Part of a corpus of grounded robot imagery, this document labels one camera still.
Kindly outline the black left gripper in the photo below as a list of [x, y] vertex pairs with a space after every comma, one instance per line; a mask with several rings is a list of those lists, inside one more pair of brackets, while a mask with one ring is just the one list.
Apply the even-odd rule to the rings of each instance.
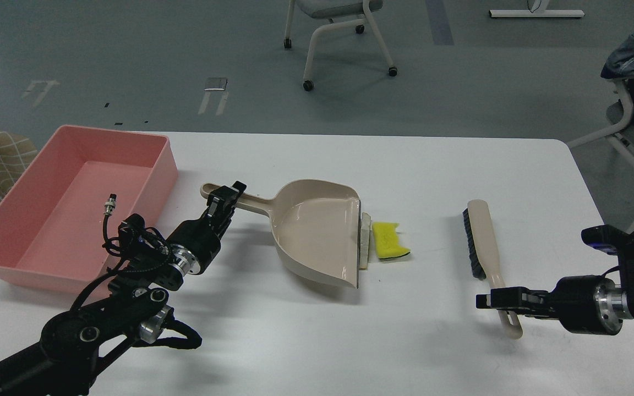
[[208, 210], [197, 219], [179, 224], [169, 235], [170, 245], [191, 254], [189, 273], [202, 274], [221, 249], [221, 238], [226, 233], [239, 198], [247, 186], [238, 180], [229, 186], [214, 188], [208, 195]]

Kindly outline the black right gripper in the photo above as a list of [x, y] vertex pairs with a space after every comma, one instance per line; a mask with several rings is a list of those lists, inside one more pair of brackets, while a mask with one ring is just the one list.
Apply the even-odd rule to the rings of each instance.
[[571, 333], [615, 336], [626, 318], [623, 298], [622, 288], [604, 276], [570, 276], [561, 278], [553, 291], [496, 288], [490, 295], [476, 295], [475, 307], [550, 317]]

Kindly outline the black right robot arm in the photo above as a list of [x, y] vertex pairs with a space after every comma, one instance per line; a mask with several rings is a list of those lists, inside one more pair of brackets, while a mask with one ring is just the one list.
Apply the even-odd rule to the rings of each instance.
[[617, 257], [610, 272], [619, 274], [619, 283], [602, 274], [563, 277], [552, 291], [494, 288], [476, 296], [476, 307], [556, 320], [576, 334], [617, 335], [624, 321], [634, 320], [634, 231], [599, 225], [582, 230], [581, 239], [591, 248]]

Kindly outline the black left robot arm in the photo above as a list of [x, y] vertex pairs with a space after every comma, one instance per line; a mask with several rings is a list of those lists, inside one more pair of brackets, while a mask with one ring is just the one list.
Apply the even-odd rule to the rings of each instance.
[[118, 263], [91, 281], [40, 340], [0, 361], [0, 395], [88, 395], [99, 374], [131, 348], [197, 349], [201, 335], [174, 317], [171, 291], [202, 274], [221, 249], [246, 185], [209, 190], [206, 210], [164, 238], [132, 214], [110, 238], [116, 195], [106, 201], [103, 248]]

